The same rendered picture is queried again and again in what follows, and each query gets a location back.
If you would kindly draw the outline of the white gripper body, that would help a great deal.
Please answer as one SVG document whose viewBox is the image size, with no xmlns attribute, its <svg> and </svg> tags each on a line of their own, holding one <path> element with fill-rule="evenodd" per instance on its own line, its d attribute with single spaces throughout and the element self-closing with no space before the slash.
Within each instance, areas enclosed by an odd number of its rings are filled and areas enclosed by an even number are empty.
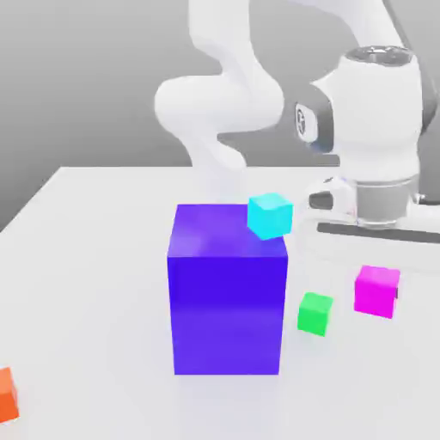
<svg viewBox="0 0 440 440">
<path fill-rule="evenodd" d="M 440 205 L 409 205 L 406 217 L 384 228 L 308 208 L 301 246 L 327 260 L 440 275 Z"/>
</svg>

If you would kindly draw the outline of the small magenta cube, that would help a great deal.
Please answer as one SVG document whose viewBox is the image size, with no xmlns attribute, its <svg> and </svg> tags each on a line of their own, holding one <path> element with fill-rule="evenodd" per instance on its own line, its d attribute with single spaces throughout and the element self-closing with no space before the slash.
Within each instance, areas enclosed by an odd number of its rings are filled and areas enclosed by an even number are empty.
<svg viewBox="0 0 440 440">
<path fill-rule="evenodd" d="M 399 282 L 399 269 L 362 266 L 354 284 L 354 310 L 392 319 Z"/>
</svg>

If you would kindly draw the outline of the small green cube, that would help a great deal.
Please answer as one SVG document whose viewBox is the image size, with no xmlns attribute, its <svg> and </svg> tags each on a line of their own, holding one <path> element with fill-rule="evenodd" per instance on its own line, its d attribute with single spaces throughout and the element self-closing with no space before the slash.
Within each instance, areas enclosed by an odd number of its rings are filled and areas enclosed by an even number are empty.
<svg viewBox="0 0 440 440">
<path fill-rule="evenodd" d="M 332 297 L 306 292 L 299 305 L 297 329 L 324 337 L 332 306 Z"/>
</svg>

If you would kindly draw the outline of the small cyan cube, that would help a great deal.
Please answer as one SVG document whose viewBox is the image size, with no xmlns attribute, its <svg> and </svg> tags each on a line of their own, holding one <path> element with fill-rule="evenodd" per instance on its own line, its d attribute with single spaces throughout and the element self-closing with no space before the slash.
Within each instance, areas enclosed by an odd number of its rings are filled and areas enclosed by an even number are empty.
<svg viewBox="0 0 440 440">
<path fill-rule="evenodd" d="M 292 229 L 294 205 L 278 193 L 253 196 L 247 203 L 247 226 L 261 240 L 287 235 Z"/>
</svg>

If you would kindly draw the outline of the small orange cube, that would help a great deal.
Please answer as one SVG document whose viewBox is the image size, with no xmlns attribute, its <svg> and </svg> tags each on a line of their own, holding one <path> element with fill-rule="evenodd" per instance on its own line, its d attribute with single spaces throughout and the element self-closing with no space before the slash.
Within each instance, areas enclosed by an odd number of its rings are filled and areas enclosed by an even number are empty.
<svg viewBox="0 0 440 440">
<path fill-rule="evenodd" d="M 0 369 L 0 423 L 19 417 L 18 397 L 10 367 Z"/>
</svg>

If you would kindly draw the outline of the large purple box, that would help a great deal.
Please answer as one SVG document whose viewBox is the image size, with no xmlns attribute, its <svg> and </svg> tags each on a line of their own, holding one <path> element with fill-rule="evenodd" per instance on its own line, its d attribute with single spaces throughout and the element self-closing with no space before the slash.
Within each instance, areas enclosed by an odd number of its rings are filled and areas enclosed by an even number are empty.
<svg viewBox="0 0 440 440">
<path fill-rule="evenodd" d="M 177 375 L 279 372 L 288 253 L 245 205 L 179 204 L 167 266 Z"/>
</svg>

